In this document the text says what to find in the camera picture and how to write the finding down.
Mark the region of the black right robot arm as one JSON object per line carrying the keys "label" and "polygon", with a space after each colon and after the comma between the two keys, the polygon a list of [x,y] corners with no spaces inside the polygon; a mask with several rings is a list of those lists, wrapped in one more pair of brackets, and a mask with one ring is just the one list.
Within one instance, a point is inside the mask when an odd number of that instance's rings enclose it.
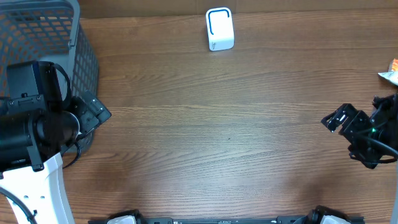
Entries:
{"label": "black right robot arm", "polygon": [[368,169],[397,162],[397,94],[373,98],[369,116],[343,103],[321,119],[330,132],[338,131],[348,142],[349,157]]}

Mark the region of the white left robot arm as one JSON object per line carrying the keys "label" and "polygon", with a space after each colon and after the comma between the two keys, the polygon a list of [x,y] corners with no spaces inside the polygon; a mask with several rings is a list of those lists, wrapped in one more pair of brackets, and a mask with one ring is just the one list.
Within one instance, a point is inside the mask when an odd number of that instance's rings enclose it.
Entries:
{"label": "white left robot arm", "polygon": [[63,155],[111,117],[91,91],[74,96],[57,63],[7,68],[11,95],[1,115],[1,195],[18,223],[74,223],[63,181]]}

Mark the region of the white tube gold cap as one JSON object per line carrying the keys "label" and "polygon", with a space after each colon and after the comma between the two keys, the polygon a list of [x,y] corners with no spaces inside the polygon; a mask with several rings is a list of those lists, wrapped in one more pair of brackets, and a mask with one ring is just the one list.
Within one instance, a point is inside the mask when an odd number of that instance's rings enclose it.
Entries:
{"label": "white tube gold cap", "polygon": [[392,71],[392,72],[380,72],[378,75],[393,85],[398,85],[398,72]]}

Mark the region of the orange small snack pack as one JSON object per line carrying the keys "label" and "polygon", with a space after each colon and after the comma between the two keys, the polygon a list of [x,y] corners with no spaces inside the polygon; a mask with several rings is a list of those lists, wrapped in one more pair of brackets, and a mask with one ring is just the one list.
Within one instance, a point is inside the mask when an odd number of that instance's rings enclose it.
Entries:
{"label": "orange small snack pack", "polygon": [[388,68],[389,72],[397,72],[398,71],[398,59],[393,59],[391,63],[389,64]]}

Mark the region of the dark grey plastic basket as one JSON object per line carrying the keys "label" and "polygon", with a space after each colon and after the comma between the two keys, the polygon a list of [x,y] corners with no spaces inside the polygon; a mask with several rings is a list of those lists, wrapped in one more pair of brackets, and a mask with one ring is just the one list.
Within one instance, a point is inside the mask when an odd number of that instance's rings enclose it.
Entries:
{"label": "dark grey plastic basket", "polygon": [[60,65],[63,95],[72,94],[81,131],[68,153],[86,152],[94,138],[97,117],[105,107],[97,97],[99,64],[80,24],[78,1],[1,1],[1,96],[11,94],[7,67],[33,60]]}

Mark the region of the white barcode scanner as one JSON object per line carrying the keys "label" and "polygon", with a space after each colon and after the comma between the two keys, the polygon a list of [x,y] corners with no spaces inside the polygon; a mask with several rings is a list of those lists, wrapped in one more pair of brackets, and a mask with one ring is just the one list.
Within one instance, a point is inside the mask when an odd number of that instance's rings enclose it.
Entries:
{"label": "white barcode scanner", "polygon": [[227,7],[209,9],[205,15],[209,50],[229,50],[234,47],[234,26],[231,10]]}

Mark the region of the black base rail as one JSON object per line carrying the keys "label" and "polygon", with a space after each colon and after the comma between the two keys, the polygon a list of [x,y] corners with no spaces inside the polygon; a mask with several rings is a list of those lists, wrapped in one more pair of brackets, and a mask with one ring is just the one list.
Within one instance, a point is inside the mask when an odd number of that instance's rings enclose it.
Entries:
{"label": "black base rail", "polygon": [[306,215],[287,215],[275,218],[197,218],[176,219],[170,217],[146,218],[138,210],[116,213],[108,218],[95,218],[88,224],[365,224],[364,217],[349,216],[341,211],[321,205],[316,206]]}

